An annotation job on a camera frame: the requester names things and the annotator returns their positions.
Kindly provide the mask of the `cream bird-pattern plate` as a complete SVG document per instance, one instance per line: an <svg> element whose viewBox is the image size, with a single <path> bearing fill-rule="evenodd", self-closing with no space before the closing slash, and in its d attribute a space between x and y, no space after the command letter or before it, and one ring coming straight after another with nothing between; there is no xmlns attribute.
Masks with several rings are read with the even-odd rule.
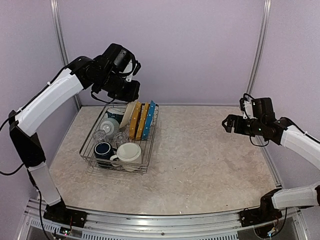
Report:
<svg viewBox="0 0 320 240"><path fill-rule="evenodd" d="M124 115L123 115L123 118L122 118L122 121L121 123L119 124L119 128L123 128L125 127L130 119L131 119L131 116L133 114L133 111L135 109L135 106L137 104L137 100L133 101L133 102L129 102L127 105L126 105L126 109L125 109L125 112L124 112Z"/></svg>

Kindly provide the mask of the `blue polka-dot plate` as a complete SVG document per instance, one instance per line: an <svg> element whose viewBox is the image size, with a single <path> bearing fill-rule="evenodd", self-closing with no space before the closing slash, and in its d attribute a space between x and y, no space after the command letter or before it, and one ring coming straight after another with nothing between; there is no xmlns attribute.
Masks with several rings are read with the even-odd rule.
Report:
<svg viewBox="0 0 320 240"><path fill-rule="evenodd" d="M148 112L147 112L147 116L146 116L146 120L145 120L145 125L144 125L144 129L143 129L142 136L141 136L142 140L148 139L149 131L151 128L151 124L152 124L153 116L154 116L154 112L155 112L155 107L156 107L156 103L152 100L149 104L149 108L148 108Z"/></svg>

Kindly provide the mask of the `yellow polka-dot plate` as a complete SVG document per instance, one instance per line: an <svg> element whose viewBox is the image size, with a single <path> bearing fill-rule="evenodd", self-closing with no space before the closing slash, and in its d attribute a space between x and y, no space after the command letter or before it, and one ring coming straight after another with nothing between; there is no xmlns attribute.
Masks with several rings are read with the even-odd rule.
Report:
<svg viewBox="0 0 320 240"><path fill-rule="evenodd" d="M137 102L135 104L132 116L131 116L131 121L130 121L130 127L129 127L129 138L135 139L136 137L136 132L139 126L139 121L141 118L141 112L142 112L142 103Z"/></svg>
<svg viewBox="0 0 320 240"><path fill-rule="evenodd" d="M142 111L141 111L140 120L139 120L139 125L138 125L137 132L136 132L136 135L135 135L135 139L136 140L141 140L142 139L143 130L144 130L144 127L145 127L145 123L146 123L149 107L150 107L150 104L148 102L146 102L143 105L143 108L142 108Z"/></svg>

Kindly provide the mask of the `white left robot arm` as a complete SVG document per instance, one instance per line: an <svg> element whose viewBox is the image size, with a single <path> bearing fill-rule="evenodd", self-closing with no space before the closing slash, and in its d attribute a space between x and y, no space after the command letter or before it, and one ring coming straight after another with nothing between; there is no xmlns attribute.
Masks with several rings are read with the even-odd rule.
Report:
<svg viewBox="0 0 320 240"><path fill-rule="evenodd" d="M60 203L62 198L46 164L37 129L61 105L88 88L93 95L105 91L112 100L136 101L140 83L132 77L140 68L141 63L131 51L112 43L95 58L79 56L71 61L28 103L9 114L12 143L57 221L66 222L70 211Z"/></svg>

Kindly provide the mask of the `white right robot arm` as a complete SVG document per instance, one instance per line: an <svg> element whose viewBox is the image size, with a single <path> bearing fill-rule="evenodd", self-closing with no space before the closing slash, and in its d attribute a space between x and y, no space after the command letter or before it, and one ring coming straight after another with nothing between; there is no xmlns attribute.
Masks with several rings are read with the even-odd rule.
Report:
<svg viewBox="0 0 320 240"><path fill-rule="evenodd" d="M288 117L276 118L271 98L254 98L245 93L239 100L242 115L229 114L222 126L227 133L249 138L263 137L266 143L273 142L289 149L316 168L320 167L320 141L303 131ZM270 202L256 210L256 218L266 222L276 209L290 207L313 207L320 204L320 184L280 189L271 194Z"/></svg>

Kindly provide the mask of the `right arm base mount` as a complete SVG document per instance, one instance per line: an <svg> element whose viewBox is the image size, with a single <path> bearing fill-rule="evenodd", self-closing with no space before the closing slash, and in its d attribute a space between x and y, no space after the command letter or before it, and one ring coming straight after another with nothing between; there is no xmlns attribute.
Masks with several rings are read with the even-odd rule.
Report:
<svg viewBox="0 0 320 240"><path fill-rule="evenodd" d="M280 219L283 215L281 210L276 209L272 203L272 197L280 191L280 188L273 189L260 198L260 205L256 208L245 208L239 212L242 227L259 225Z"/></svg>

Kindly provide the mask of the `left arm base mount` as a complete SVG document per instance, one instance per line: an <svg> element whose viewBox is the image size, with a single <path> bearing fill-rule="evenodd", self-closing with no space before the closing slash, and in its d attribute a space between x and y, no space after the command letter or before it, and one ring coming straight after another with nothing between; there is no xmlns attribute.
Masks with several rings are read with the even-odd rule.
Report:
<svg viewBox="0 0 320 240"><path fill-rule="evenodd" d="M44 219L70 227L84 228L88 213L66 207L63 200L47 205L43 214Z"/></svg>

